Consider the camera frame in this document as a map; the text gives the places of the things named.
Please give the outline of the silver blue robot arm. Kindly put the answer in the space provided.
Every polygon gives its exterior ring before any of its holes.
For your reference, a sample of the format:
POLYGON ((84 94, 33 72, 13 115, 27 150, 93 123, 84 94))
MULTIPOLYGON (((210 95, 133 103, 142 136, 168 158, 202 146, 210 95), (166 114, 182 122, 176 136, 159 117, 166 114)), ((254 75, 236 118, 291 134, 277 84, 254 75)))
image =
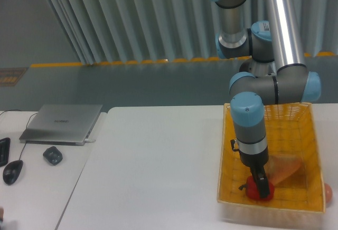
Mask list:
POLYGON ((268 145, 264 107, 311 102, 321 95, 321 81, 307 69, 293 0, 264 0, 266 21, 243 25, 246 0, 211 0, 222 9, 224 23, 215 37, 220 58, 250 56, 267 74, 242 71, 229 83, 230 113, 242 163, 250 168, 261 199, 272 194, 265 172, 268 145))

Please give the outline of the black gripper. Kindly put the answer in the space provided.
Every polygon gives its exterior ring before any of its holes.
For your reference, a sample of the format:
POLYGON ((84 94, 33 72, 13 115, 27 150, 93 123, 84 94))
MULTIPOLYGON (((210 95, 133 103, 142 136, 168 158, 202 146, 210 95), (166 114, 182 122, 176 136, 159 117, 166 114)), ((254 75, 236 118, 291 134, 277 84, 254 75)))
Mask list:
POLYGON ((267 140, 263 139, 258 143, 243 143, 240 140, 230 140, 231 149, 238 152, 242 163, 250 168, 251 175, 257 185, 261 198, 270 194, 268 178, 264 165, 269 159, 267 140))

